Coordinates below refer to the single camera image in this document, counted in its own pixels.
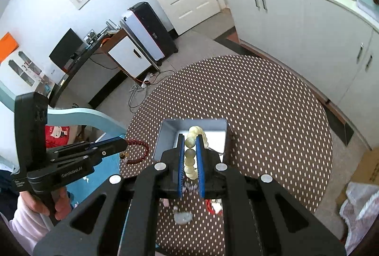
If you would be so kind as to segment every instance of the orange paper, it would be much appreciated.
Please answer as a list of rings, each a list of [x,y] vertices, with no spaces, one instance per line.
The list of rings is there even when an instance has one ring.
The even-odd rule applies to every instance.
[[[18,43],[12,37],[12,35],[8,32],[1,40],[0,40],[0,63],[4,61],[5,58],[9,56],[14,50],[18,47]]]

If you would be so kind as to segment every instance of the gray bin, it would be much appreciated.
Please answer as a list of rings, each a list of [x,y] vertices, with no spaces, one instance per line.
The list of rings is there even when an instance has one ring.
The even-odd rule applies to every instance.
[[[194,125],[198,125],[206,133],[210,148],[219,153],[224,153],[227,150],[231,133],[225,118],[165,119],[162,121],[159,130],[154,160],[159,161],[164,151],[175,148],[178,135],[183,134],[186,137],[188,129]]]

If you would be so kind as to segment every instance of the sleeve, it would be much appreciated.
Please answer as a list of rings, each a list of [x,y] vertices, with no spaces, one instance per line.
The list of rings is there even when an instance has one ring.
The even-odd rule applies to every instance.
[[[4,221],[17,241],[30,255],[37,242],[48,233],[40,214],[30,210],[21,196],[18,197],[14,218],[7,222],[4,217]]]

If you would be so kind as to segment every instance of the door handle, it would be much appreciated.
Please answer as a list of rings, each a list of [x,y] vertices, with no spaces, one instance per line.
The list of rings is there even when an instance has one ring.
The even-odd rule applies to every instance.
[[[266,11],[268,11],[268,10],[267,10],[267,6],[266,6],[266,0],[262,0],[262,3],[263,3],[263,8],[264,8]]]
[[[259,4],[258,4],[258,0],[255,0],[255,6],[259,9],[260,8],[260,6],[259,6]]]
[[[141,55],[136,50],[133,50],[133,52],[137,55],[138,58],[141,58]]]
[[[358,56],[357,56],[357,63],[359,62],[359,60],[361,59],[361,55],[362,55],[362,51],[363,51],[363,47],[365,45],[363,43],[361,43],[361,48],[359,49],[359,52],[358,52]]]
[[[366,68],[365,68],[365,71],[367,72],[368,71],[368,69],[370,68],[370,65],[371,65],[371,62],[373,61],[373,56],[372,55],[370,55],[370,58],[369,58],[369,60],[368,60],[368,62],[367,62],[367,64],[366,64]]]

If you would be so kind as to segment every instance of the round table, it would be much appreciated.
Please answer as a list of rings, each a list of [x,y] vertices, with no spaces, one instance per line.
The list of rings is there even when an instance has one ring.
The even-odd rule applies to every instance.
[[[152,164],[163,119],[226,118],[232,131],[229,164],[247,176],[270,174],[310,212],[330,178],[332,139],[321,103],[296,76],[276,63],[252,56],[223,56],[194,63],[169,77],[134,116],[128,139],[147,141],[148,158],[120,164],[124,177]],[[131,159],[143,149],[128,148]],[[193,220],[174,222],[173,206]],[[196,193],[160,205],[157,243],[170,255],[223,255],[222,216],[211,215]]]

